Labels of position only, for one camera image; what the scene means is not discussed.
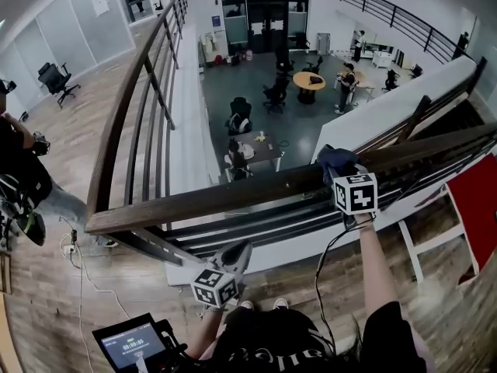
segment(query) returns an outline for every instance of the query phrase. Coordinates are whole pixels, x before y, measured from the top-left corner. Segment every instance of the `monitor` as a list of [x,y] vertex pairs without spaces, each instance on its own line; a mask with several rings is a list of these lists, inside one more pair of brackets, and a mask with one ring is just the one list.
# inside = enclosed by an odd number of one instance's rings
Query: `monitor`
[[93,332],[107,360],[116,371],[134,366],[165,350],[150,314]]

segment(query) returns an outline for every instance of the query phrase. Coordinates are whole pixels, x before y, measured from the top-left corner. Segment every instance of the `white sneaker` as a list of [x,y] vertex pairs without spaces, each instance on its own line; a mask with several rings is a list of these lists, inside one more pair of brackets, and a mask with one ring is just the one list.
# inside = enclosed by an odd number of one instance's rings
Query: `white sneaker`
[[273,309],[288,309],[288,301],[284,298],[278,298],[274,302]]
[[252,311],[255,309],[253,303],[250,301],[242,302],[240,306],[243,308],[251,309]]

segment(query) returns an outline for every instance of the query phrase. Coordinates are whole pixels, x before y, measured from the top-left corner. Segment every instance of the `black and white marker cube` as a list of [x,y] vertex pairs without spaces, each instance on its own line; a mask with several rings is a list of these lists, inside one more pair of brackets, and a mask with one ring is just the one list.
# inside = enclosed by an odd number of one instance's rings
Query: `black and white marker cube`
[[190,284],[198,302],[217,308],[238,295],[236,276],[228,272],[204,268]]
[[347,215],[378,209],[378,183],[373,173],[334,178],[335,205]]

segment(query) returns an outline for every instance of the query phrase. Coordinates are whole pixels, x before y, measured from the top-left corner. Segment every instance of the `office chair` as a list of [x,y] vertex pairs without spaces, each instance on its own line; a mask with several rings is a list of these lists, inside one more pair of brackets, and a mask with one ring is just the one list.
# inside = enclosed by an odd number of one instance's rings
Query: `office chair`
[[319,57],[318,59],[318,64],[316,66],[312,66],[312,62],[308,62],[309,67],[302,69],[302,71],[310,71],[312,73],[315,73],[316,75],[319,75],[319,67],[323,63],[323,57]]
[[231,101],[230,107],[231,116],[225,124],[228,128],[228,135],[244,134],[252,131],[252,122],[250,121],[252,105],[245,98],[237,96]]
[[71,92],[74,89],[80,89],[81,86],[79,84],[68,89],[68,81],[71,78],[71,73],[68,73],[68,70],[65,67],[66,64],[62,65],[62,68],[65,71],[65,76],[62,75],[57,66],[54,64],[49,64],[48,62],[38,71],[38,81],[42,82],[47,88],[50,94],[56,96],[59,92],[62,92],[62,96],[58,99],[57,103],[62,109],[62,103],[65,100],[66,96],[76,96]]
[[389,92],[398,87],[397,79],[400,77],[393,69],[390,69],[387,73],[387,80],[385,80],[385,87],[382,91]]
[[287,78],[276,78],[276,83],[270,89],[266,85],[263,86],[264,94],[269,101],[264,102],[264,106],[267,106],[267,113],[271,113],[272,110],[279,110],[283,113],[283,106],[285,106],[285,99],[287,98],[287,87],[290,80]]
[[295,33],[295,45],[298,50],[308,50],[310,48],[309,41],[304,32]]
[[278,47],[274,54],[276,55],[276,70],[280,76],[290,76],[288,72],[294,70],[295,61],[290,61],[290,52],[288,47],[282,45]]

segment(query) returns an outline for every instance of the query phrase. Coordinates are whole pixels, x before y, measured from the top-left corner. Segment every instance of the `red panel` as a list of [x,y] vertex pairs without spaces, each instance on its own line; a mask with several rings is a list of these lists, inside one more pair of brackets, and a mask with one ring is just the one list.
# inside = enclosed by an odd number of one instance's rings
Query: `red panel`
[[497,247],[497,161],[489,155],[447,183],[481,271]]

